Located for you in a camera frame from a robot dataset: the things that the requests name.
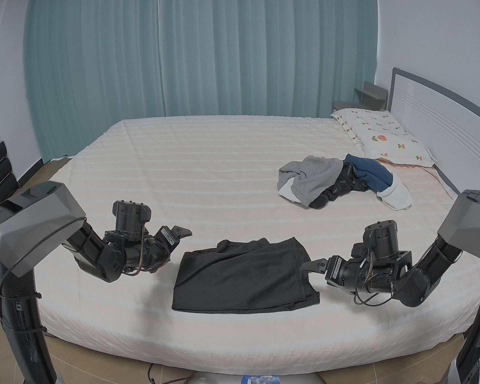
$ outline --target black pants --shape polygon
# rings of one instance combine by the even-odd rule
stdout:
[[[320,295],[300,270],[310,261],[291,238],[237,243],[186,252],[173,290],[172,309],[203,313],[292,311],[320,302]]]

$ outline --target curtain fold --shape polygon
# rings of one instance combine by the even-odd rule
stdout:
[[[328,117],[373,82],[377,0],[31,0],[27,98],[44,161],[122,119]]]
[[[42,158],[75,155],[122,119],[164,116],[155,0],[32,0],[27,99]]]

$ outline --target tile grout line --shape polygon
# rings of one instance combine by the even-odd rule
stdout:
[[[62,359],[59,359],[59,358],[56,357],[56,356],[53,356],[53,355],[50,355],[50,356],[53,357],[53,358],[56,358],[58,361],[61,361],[61,362],[64,363],[64,364],[67,364],[67,365],[71,366],[72,368],[78,369],[79,371],[81,371],[81,372],[83,372],[83,373],[86,373],[86,374],[88,374],[88,375],[90,375],[90,376],[96,377],[97,379],[106,381],[107,383],[118,384],[118,383],[116,383],[116,382],[113,382],[113,381],[104,379],[103,377],[95,376],[94,374],[92,374],[92,373],[90,373],[90,372],[87,372],[87,371],[84,371],[83,369],[80,369],[80,368],[78,368],[78,367],[75,367],[74,365],[71,365],[71,364],[67,363],[66,361],[63,361]]]
[[[412,365],[409,365],[408,367],[405,367],[405,368],[403,368],[403,369],[401,369],[401,370],[399,370],[399,371],[397,371],[397,372],[395,372],[395,373],[392,373],[392,374],[390,374],[390,375],[387,375],[387,376],[385,376],[385,377],[382,377],[382,378],[380,378],[380,380],[383,380],[383,379],[386,379],[387,377],[396,375],[397,373],[400,373],[400,372],[404,371],[405,369],[411,368],[411,367],[413,367],[414,365],[417,365],[417,364],[421,363],[422,361],[425,361],[425,360],[429,359],[429,358],[432,357],[433,355],[436,355],[438,352],[443,351],[443,350],[444,350],[445,348],[447,348],[449,345],[455,343],[455,342],[456,342],[458,339],[460,339],[461,337],[462,337],[462,335],[459,335],[455,340],[452,340],[450,343],[448,343],[448,344],[447,344],[446,346],[444,346],[442,349],[439,349],[439,350],[436,351],[435,353],[432,353],[430,356],[427,356],[426,358],[424,358],[424,359],[422,359],[422,360],[420,360],[420,361],[417,361],[416,363],[414,363],[414,364],[412,364]],[[375,382],[375,381],[371,381],[371,382],[369,382],[369,383],[367,383],[367,384],[374,384],[374,383],[377,383],[377,384],[378,384],[378,381],[376,381],[376,382]]]
[[[375,384],[378,384],[378,380],[377,380],[377,370],[375,369],[375,363],[373,363],[373,373],[375,374]]]

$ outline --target white headboard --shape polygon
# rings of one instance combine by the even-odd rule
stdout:
[[[458,193],[480,189],[480,107],[422,77],[393,68],[388,110],[437,159]]]

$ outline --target label sticker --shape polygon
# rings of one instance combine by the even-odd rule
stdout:
[[[332,278],[336,279],[338,276],[338,271],[340,270],[340,264],[342,264],[342,259],[338,258],[336,263],[335,263],[335,268],[332,273]]]
[[[165,228],[162,228],[160,232],[162,232],[162,235],[165,236],[165,238],[170,243],[170,245],[175,244],[175,240],[173,240],[173,238],[170,236],[170,234],[167,232]]]
[[[244,376],[240,384],[280,384],[280,379],[276,375]]]

